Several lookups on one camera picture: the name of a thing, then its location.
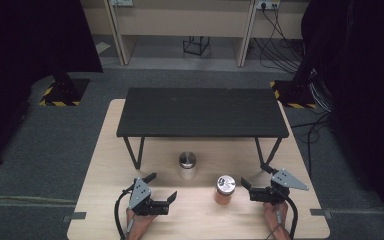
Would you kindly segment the person's right hand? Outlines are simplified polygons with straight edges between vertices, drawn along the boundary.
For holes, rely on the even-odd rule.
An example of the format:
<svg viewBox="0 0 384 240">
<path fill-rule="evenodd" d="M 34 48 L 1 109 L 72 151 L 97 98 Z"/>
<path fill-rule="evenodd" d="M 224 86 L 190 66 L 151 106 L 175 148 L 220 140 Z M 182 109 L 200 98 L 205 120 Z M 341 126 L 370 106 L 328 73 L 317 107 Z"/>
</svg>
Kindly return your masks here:
<svg viewBox="0 0 384 240">
<path fill-rule="evenodd" d="M 279 204 L 263 204 L 264 219 L 275 240 L 291 240 L 289 232 L 285 229 L 288 205 L 286 202 Z"/>
</svg>

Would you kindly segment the black stand base striped tape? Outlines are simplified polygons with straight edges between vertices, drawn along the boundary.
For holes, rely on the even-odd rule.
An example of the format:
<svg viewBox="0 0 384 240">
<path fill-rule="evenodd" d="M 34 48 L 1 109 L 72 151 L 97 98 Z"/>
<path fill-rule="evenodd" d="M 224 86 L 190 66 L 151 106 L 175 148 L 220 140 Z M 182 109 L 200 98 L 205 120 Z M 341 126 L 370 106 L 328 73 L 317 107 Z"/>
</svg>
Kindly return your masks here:
<svg viewBox="0 0 384 240">
<path fill-rule="evenodd" d="M 70 78 L 53 81 L 46 89 L 39 104 L 41 106 L 78 106 L 89 84 L 89 79 Z"/>
<path fill-rule="evenodd" d="M 270 87 L 275 98 L 284 106 L 291 108 L 316 108 L 315 99 L 305 84 L 294 84 L 292 81 L 274 80 Z"/>
</svg>

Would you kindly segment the grey floor tape strip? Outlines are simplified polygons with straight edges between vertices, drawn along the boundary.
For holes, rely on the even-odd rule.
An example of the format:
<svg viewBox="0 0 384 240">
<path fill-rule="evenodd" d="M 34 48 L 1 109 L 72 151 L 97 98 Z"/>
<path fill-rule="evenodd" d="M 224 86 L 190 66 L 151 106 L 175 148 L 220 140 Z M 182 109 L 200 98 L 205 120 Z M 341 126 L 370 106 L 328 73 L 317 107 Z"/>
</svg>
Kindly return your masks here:
<svg viewBox="0 0 384 240">
<path fill-rule="evenodd" d="M 332 218 L 332 213 L 330 211 L 324 210 L 324 209 L 311 209 L 310 214 L 312 216 L 323 216 L 326 219 Z"/>
<path fill-rule="evenodd" d="M 71 220 L 84 220 L 87 212 L 73 212 L 71 215 L 64 215 L 62 218 L 63 223 L 69 223 Z"/>
</svg>

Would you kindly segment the glass jar with red powder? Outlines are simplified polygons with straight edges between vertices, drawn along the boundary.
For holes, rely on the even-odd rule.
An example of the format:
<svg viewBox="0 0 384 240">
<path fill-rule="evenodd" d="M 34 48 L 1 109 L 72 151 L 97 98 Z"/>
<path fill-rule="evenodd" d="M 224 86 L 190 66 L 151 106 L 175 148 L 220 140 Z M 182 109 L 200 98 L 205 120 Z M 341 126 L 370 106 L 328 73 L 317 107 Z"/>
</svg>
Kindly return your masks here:
<svg viewBox="0 0 384 240">
<path fill-rule="evenodd" d="M 236 182 L 232 176 L 222 175 L 216 181 L 214 200 L 219 205 L 227 205 L 236 189 Z"/>
</svg>

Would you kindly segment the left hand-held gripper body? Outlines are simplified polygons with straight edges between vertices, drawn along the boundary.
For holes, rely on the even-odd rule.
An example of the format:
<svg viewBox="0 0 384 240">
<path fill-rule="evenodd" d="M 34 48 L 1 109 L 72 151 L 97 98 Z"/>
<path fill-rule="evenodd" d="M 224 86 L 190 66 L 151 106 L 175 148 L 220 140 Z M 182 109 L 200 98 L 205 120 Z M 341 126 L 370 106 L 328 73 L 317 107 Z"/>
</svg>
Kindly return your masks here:
<svg viewBox="0 0 384 240">
<path fill-rule="evenodd" d="M 167 215 L 169 212 L 168 201 L 154 201 L 151 198 L 151 189 L 143 179 L 136 179 L 133 185 L 128 208 L 139 216 Z"/>
</svg>

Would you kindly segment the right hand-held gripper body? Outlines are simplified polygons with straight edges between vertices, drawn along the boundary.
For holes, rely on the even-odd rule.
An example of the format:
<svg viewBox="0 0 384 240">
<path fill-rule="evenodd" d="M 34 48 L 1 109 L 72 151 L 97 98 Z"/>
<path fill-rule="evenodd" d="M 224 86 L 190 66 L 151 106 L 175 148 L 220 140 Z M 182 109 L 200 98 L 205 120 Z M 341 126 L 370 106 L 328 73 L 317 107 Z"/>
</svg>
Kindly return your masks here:
<svg viewBox="0 0 384 240">
<path fill-rule="evenodd" d="M 279 204 L 283 203 L 289 197 L 291 188 L 305 191 L 309 190 L 306 184 L 285 169 L 277 170 L 277 173 L 270 175 L 269 187 L 256 188 L 251 186 L 249 190 L 249 198 L 251 201 Z"/>
</svg>

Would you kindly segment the glass jar with white powder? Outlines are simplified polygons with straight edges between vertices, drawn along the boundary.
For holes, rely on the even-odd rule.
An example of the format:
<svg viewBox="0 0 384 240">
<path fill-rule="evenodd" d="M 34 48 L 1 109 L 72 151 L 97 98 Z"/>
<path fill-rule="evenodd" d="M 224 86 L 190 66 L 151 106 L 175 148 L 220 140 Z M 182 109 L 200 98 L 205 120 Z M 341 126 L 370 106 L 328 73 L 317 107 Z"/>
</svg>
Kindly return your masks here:
<svg viewBox="0 0 384 240">
<path fill-rule="evenodd" d="M 193 152 L 182 152 L 178 160 L 178 172 L 185 180 L 191 180 L 196 175 L 197 161 Z"/>
</svg>

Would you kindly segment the person's left hand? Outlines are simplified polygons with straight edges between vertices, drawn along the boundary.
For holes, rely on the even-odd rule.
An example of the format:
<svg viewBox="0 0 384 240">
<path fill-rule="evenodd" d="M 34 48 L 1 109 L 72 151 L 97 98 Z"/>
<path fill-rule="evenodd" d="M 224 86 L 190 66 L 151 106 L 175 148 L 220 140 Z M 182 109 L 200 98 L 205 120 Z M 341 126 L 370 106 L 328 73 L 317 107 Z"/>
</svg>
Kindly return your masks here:
<svg viewBox="0 0 384 240">
<path fill-rule="evenodd" d="M 127 234 L 127 240 L 141 240 L 149 229 L 151 223 L 157 218 L 156 215 L 138 216 L 132 210 L 126 210 L 127 222 L 133 222 L 133 225 Z"/>
</svg>

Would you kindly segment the black raised rack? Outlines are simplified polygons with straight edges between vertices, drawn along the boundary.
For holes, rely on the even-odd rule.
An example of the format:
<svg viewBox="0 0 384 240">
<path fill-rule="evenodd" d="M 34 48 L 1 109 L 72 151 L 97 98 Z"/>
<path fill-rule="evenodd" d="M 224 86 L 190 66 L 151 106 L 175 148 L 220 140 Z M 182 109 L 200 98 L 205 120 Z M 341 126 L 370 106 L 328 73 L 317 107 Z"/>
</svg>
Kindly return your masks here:
<svg viewBox="0 0 384 240">
<path fill-rule="evenodd" d="M 270 89 L 131 88 L 116 135 L 274 138 L 289 131 Z"/>
</svg>

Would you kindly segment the beige desk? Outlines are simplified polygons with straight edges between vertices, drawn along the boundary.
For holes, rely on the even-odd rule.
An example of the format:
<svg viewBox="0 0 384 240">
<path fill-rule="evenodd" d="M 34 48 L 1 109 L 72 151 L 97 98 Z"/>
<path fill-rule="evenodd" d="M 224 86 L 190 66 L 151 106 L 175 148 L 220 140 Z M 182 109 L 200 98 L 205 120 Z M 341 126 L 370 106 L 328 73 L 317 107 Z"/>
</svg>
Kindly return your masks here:
<svg viewBox="0 0 384 240">
<path fill-rule="evenodd" d="M 253 38 L 300 39 L 310 0 L 281 0 L 274 10 L 259 10 L 256 2 L 133 0 L 133 7 L 117 7 L 110 0 L 80 0 L 91 32 L 113 37 L 122 65 L 130 62 L 141 36 L 203 36 L 233 39 L 239 67 Z"/>
</svg>

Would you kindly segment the black curtain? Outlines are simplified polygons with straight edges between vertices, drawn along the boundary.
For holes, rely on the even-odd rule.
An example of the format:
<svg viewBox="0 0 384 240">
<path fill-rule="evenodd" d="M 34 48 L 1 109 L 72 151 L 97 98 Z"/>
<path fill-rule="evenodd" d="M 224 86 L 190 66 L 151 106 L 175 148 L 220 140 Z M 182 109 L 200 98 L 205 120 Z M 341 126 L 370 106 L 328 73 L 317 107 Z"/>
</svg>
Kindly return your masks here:
<svg viewBox="0 0 384 240">
<path fill-rule="evenodd" d="M 0 0 L 0 147 L 36 81 L 101 70 L 80 0 Z"/>
<path fill-rule="evenodd" d="M 314 68 L 334 104 L 338 140 L 354 169 L 384 203 L 384 0 L 310 0 L 305 46 L 316 35 Z"/>
</svg>

